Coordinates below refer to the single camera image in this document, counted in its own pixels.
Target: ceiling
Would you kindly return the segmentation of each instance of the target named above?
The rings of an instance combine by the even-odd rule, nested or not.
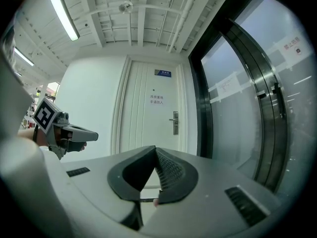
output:
[[[125,0],[65,0],[69,13],[80,34],[71,41],[64,30],[50,0],[26,0],[15,20],[17,48],[35,65],[29,66],[16,56],[15,69],[22,74],[26,88],[61,79],[72,59],[83,46],[97,45],[102,48],[115,42],[143,46],[152,43],[166,49],[174,37],[180,16],[166,10],[182,11],[187,0],[129,0],[133,4],[150,4],[157,8],[134,8],[131,14],[122,14],[117,9]],[[206,19],[215,14],[218,0],[195,0],[182,26],[171,52],[183,52],[195,42]],[[113,8],[105,12],[87,15],[94,10]]]

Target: ceiling light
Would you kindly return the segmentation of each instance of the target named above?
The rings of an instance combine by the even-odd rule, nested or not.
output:
[[[25,60],[29,65],[31,65],[31,66],[34,65],[34,63],[33,63],[31,60],[29,60],[25,55],[23,55],[23,54],[21,53],[21,51],[18,50],[17,48],[14,48],[14,52],[15,52],[17,55],[19,55],[23,60]]]
[[[69,15],[69,11],[67,9],[67,6],[65,4],[64,0],[51,0],[52,5],[59,17],[59,20],[61,21],[63,27],[65,28],[68,36],[72,41],[78,40],[80,37],[73,20],[71,19]]]
[[[305,81],[305,80],[307,80],[307,79],[309,79],[309,78],[311,78],[311,77],[312,77],[312,76],[309,76],[309,77],[307,77],[307,78],[304,78],[304,79],[302,79],[302,80],[300,80],[300,81],[294,83],[294,85],[296,85],[296,84],[298,84],[298,83],[300,83],[300,82],[303,82],[303,81]]]

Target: black vent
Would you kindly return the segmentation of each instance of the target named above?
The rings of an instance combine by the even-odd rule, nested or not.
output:
[[[225,193],[250,227],[265,219],[266,214],[239,187],[229,188]]]
[[[80,168],[80,169],[75,169],[71,171],[67,171],[66,173],[68,174],[69,177],[75,177],[84,173],[89,172],[90,170],[88,168]]]
[[[173,187],[178,181],[185,176],[184,168],[175,161],[161,153],[158,155],[158,166],[156,171],[159,177],[162,190]]]

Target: metal door frame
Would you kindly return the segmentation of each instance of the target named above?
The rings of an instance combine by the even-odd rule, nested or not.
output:
[[[221,36],[230,44],[252,77],[262,117],[261,156],[255,180],[276,191],[287,160],[287,116],[285,104],[271,63],[255,40],[234,20],[252,0],[227,0],[189,56],[195,84],[198,115],[198,152],[212,158],[212,113],[208,85],[201,59]],[[273,105],[272,98],[278,99]]]

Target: blue sign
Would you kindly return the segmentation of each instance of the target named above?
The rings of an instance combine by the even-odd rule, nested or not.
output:
[[[163,77],[172,77],[172,72],[170,71],[166,71],[166,70],[159,70],[159,69],[156,69],[154,74],[156,76],[163,76]]]

